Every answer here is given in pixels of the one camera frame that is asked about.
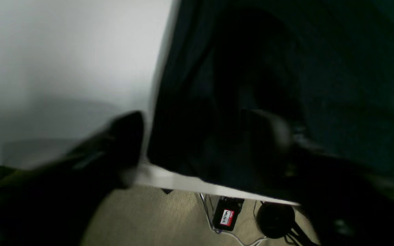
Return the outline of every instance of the floor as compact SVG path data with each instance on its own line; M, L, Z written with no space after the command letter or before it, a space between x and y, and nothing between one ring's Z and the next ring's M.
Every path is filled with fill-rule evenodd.
M255 201L246 200L234 233L244 244L263 235L258 231L253 209ZM318 242L310 222L296 212L297 223L313 242ZM197 193L174 190L165 194L160 188L135 186L115 190L100 205L81 243L83 246L224 246L240 245L229 235L209 229L205 209ZM287 245L283 238L265 240L260 246Z

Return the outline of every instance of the white cable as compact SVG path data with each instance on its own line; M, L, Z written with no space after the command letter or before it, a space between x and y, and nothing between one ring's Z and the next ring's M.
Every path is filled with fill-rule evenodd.
M233 233L231 233L231 232L222 231L222 234L227 234L227 235L229 235L229 236L235 238L236 241L238 241L238 243L241 244L241 246L258 246L262 241L269 239L269 238L267 238L267 237L262 237L262 238L260 238L260 239L258 239L258 240L256 240L256 241L254 241L254 242L251 243L251 244L244 244L241 240L239 240L239 238L238 238L235 234L233 234Z

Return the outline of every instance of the black cable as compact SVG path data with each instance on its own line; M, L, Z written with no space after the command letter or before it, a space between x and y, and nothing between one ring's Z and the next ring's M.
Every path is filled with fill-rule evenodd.
M255 214L255 211L256 211L256 202L258 202L258 201L255 200L255 206L253 206L253 217L255 218L255 220L256 220L256 214Z
M211 196L208 195L209 203L211 204L212 211L214 211L214 204L212 204Z
M308 239L308 236L305 234L305 232L303 232L303 230L300 228L299 224L297 224L296 222L293 225L293 230L294 232L297 233L297 235L299 235L302 238Z
M288 242L287 237L289 237L291 239L291 241L293 241L292 243ZM289 245L296 245L296 246L300 246L289 234L284 236L285 238L285 242Z
M316 243L313 243L306 234L300 233L299 235L296 235L293 231L289 231L288 235L294 237L300 244L303 246L318 246Z

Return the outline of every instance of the red label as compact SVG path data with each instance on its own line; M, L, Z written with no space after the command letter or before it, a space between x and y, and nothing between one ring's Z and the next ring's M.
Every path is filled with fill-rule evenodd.
M232 210L225 209L223 211L222 220L220 221L220 224L223 224L225 226L230 226L230 224L232 223L233 214L234 212Z

